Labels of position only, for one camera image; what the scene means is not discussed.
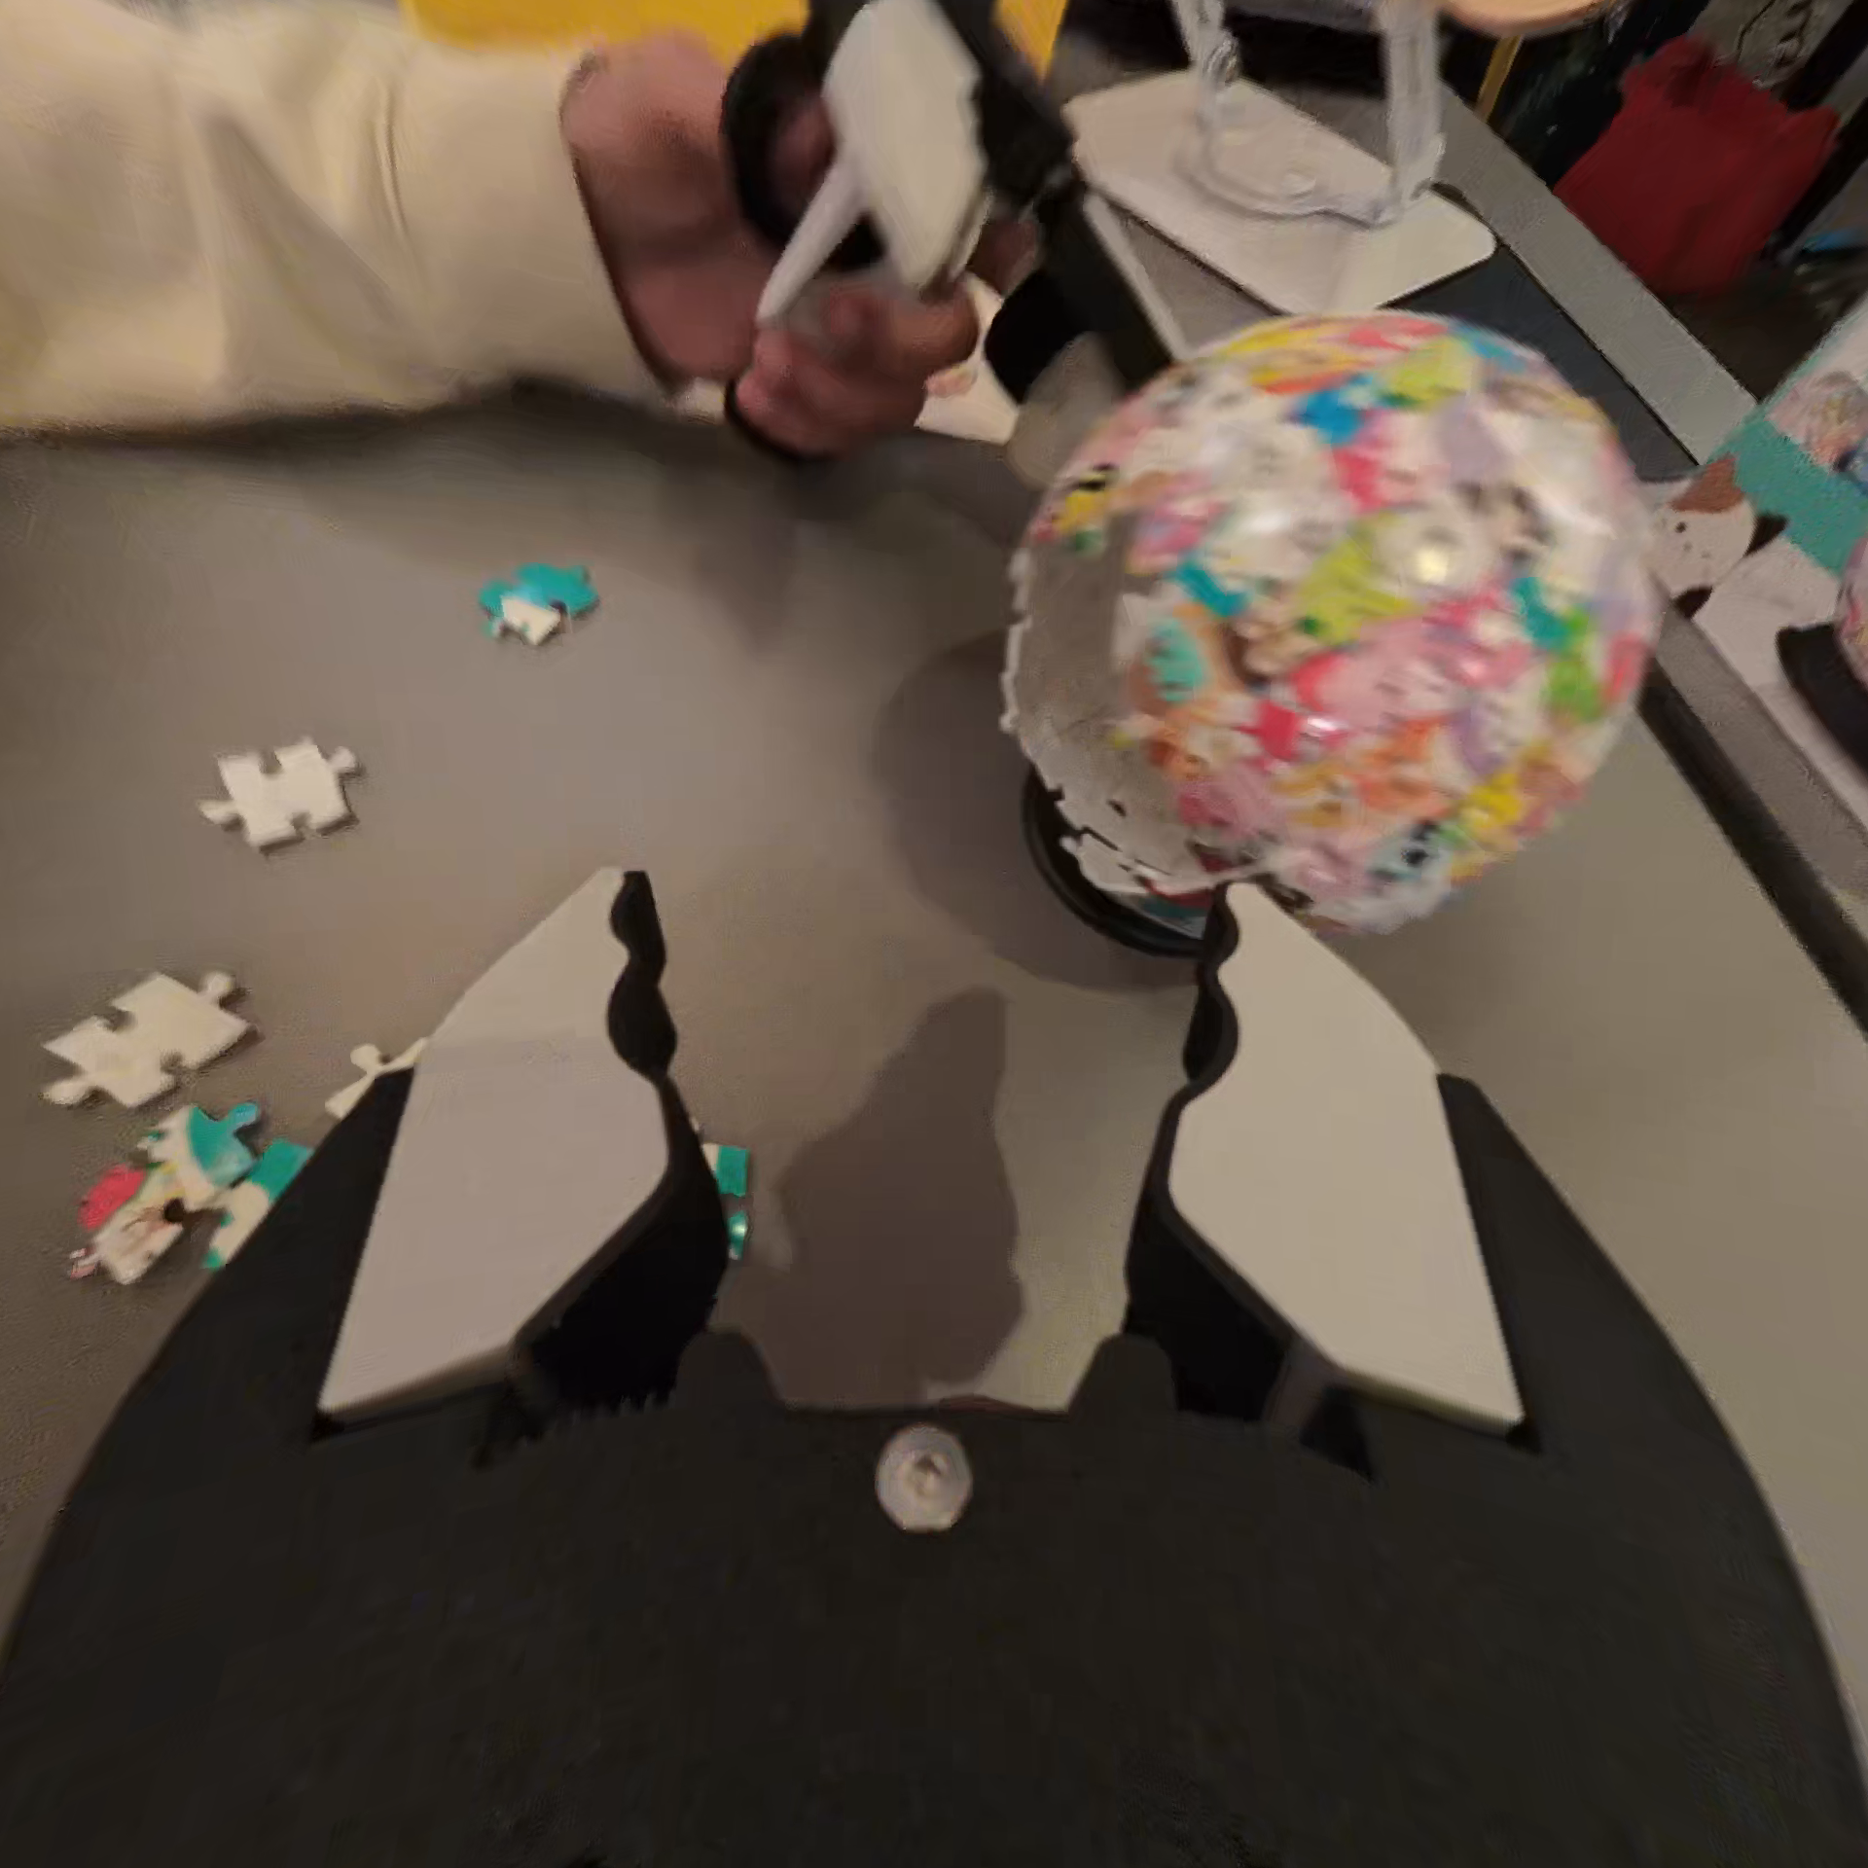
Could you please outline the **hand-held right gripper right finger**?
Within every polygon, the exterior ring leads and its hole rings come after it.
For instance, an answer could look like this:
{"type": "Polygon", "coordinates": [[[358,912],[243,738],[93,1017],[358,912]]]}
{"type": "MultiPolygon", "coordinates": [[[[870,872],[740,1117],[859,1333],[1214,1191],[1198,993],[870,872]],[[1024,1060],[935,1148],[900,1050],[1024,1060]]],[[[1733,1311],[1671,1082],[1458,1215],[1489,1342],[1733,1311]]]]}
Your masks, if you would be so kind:
{"type": "Polygon", "coordinates": [[[1355,1401],[1525,1425],[1438,1064],[1247,883],[1212,907],[1125,1275],[1125,1328],[1203,1414],[1287,1437],[1355,1401]]]}

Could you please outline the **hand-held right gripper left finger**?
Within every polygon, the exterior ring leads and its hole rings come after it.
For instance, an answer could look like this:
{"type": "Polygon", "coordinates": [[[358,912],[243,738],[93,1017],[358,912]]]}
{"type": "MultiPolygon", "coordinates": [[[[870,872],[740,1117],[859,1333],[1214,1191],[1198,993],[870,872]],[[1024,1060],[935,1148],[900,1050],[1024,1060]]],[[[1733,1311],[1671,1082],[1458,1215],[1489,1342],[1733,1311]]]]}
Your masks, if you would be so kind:
{"type": "Polygon", "coordinates": [[[343,1425],[490,1384],[660,1402],[729,1266],[673,1082],[666,940],[603,870],[454,1005],[413,1068],[320,1413],[343,1425]]]}

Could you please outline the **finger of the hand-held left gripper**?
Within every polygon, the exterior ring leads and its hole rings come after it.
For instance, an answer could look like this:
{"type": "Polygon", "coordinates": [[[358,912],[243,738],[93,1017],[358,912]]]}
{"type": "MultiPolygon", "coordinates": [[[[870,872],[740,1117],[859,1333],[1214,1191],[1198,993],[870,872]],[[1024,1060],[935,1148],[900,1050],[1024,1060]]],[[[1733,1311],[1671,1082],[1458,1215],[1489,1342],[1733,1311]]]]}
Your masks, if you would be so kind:
{"type": "Polygon", "coordinates": [[[1082,332],[1047,272],[1009,295],[980,277],[966,292],[974,352],[927,388],[924,434],[974,444],[1076,444],[1102,416],[1102,351],[1082,332]]]}

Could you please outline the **colourful puzzle ball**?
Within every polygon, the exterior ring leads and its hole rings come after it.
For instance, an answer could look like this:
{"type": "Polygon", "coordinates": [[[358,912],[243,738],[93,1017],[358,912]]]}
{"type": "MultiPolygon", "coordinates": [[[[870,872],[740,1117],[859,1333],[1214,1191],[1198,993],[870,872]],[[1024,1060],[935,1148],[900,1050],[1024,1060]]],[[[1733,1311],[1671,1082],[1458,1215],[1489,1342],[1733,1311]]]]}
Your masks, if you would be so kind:
{"type": "Polygon", "coordinates": [[[1297,316],[1105,412],[1013,560],[1002,724],[1087,880],[1372,936],[1576,807],[1664,607],[1618,434],[1440,316],[1297,316]]]}

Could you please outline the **person's left forearm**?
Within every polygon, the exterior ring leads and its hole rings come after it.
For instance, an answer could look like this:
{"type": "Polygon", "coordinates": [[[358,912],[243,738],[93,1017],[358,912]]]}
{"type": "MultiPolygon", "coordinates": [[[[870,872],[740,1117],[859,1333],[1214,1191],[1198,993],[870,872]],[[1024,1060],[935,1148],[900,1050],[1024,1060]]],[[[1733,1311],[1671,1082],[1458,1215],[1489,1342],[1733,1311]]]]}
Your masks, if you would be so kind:
{"type": "Polygon", "coordinates": [[[654,399],[563,133],[590,72],[364,8],[4,5],[4,434],[654,399]]]}

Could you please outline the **teal and white puzzle piece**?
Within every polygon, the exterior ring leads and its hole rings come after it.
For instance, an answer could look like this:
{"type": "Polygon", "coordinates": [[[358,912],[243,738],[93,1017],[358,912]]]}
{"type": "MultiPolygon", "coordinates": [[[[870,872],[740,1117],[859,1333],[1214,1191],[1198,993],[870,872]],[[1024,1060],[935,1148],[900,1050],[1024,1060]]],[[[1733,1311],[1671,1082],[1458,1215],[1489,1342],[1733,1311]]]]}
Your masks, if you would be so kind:
{"type": "Polygon", "coordinates": [[[539,649],[596,611],[599,595],[582,567],[521,564],[479,588],[483,629],[491,640],[539,649]]]}
{"type": "Polygon", "coordinates": [[[137,1142],[151,1179],[163,1186],[155,1198],[159,1222],[144,1264],[155,1267],[195,1219],[214,1219],[202,1251],[202,1267],[227,1271],[265,1225],[293,1179],[314,1151],[274,1137],[255,1148],[247,1130],[260,1123],[259,1104],[243,1102],[227,1117],[200,1107],[181,1107],[162,1118],[137,1142]]]}

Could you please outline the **black ball stand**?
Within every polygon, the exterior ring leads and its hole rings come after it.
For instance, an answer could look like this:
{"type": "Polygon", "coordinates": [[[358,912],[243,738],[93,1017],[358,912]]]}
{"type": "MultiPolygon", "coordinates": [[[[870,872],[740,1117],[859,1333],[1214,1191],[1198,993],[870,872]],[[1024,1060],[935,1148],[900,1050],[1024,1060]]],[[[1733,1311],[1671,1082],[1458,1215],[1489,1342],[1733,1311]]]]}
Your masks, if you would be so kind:
{"type": "Polygon", "coordinates": [[[1192,928],[1181,928],[1122,907],[1118,900],[1098,891],[1083,873],[1079,861],[1065,851],[1065,831],[1070,825],[1052,793],[1033,766],[1022,772],[1021,825],[1034,870],[1072,918],[1130,954],[1176,963],[1198,961],[1206,912],[1199,908],[1196,914],[1192,928]]]}

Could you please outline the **puzzle box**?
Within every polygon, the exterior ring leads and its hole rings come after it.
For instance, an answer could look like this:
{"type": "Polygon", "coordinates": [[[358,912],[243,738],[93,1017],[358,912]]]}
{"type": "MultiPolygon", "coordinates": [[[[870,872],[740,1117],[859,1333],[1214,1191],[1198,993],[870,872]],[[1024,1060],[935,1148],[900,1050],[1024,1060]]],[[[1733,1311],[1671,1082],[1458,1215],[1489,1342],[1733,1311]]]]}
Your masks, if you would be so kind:
{"type": "Polygon", "coordinates": [[[1865,303],[1656,507],[1653,572],[1864,819],[1865,303]]]}

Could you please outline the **person's left hand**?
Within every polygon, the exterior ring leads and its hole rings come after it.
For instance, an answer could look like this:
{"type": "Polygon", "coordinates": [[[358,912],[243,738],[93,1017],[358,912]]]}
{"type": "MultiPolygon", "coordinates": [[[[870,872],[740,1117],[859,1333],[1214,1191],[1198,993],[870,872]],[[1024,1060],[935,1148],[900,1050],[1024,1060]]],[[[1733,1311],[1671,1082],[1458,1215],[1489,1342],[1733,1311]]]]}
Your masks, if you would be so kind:
{"type": "Polygon", "coordinates": [[[966,290],[902,299],[826,284],[804,326],[760,325],[778,253],[743,220],[723,143],[729,72],[687,34],[605,45],[561,128],[619,313],[649,370],[727,389],[739,426],[796,462],[916,426],[927,388],[969,361],[966,290]]]}

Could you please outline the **instruction sheet on stand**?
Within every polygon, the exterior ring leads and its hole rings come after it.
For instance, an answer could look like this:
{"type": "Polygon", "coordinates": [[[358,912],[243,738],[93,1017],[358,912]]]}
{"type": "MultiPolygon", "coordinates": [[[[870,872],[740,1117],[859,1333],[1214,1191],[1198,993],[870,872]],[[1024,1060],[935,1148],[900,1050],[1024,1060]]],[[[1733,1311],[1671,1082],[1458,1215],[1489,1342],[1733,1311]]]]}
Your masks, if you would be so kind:
{"type": "Polygon", "coordinates": [[[1253,5],[1345,26],[1381,62],[1383,151],[1368,155],[1242,66],[1227,5],[1174,2],[1179,72],[1065,105],[1092,189],[1275,316],[1365,316],[1465,275],[1495,235],[1438,191],[1438,31],[1498,51],[1603,13],[1590,2],[1253,5]]]}

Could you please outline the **yellow plastic bin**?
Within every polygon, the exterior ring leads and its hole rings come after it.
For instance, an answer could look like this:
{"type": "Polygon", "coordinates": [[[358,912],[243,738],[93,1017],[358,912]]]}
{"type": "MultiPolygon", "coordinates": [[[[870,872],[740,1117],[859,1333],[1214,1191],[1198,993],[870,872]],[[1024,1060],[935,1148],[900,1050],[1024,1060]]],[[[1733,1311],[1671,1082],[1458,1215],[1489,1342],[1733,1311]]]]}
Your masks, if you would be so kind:
{"type": "Polygon", "coordinates": [[[687,34],[721,58],[807,23],[807,2],[399,2],[425,37],[454,48],[547,49],[687,34]]]}

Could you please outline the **red seat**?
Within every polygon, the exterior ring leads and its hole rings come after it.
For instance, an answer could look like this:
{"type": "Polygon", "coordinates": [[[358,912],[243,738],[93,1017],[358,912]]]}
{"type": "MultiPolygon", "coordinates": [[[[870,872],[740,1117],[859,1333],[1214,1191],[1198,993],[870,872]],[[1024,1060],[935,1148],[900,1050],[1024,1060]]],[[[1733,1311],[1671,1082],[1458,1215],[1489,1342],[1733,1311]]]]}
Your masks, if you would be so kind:
{"type": "Polygon", "coordinates": [[[1787,108],[1693,35],[1636,66],[1556,200],[1652,295],[1738,284],[1834,155],[1830,105],[1787,108]]]}

